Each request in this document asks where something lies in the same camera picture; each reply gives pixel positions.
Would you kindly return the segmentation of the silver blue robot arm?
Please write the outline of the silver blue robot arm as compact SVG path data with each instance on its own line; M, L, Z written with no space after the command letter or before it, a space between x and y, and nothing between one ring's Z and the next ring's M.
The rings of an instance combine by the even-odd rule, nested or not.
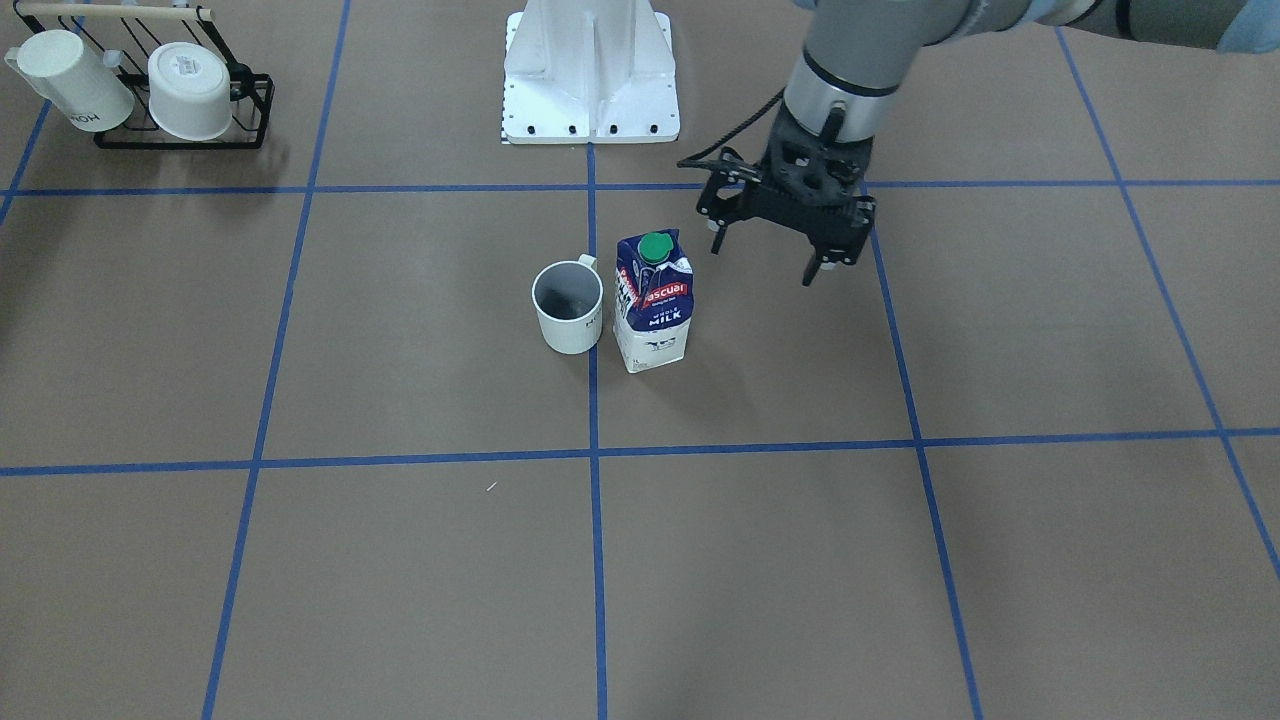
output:
M1143 44L1263 54L1277 47L1275 1L812 1L813 18L759 161L726 138L681 161L708 172L698 211L716 232L759 219L804 234L810 284L855 264L876 224L863 193L874 137L919 51L1037 23Z

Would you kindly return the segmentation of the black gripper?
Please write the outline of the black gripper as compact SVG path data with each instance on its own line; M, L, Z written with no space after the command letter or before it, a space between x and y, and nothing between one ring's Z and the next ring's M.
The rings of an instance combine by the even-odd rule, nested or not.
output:
M727 142L763 115L756 111L698 152L696 167L710 177L696 209L714 231L713 255L721 254L730 225L753 218L804 234L813 252L803 287L810 287L831 265L856 264L874 227L877 201L859 192L873 142L838 141L849 115L844 108L829 109L817 135L782 108L760 161L749 163Z

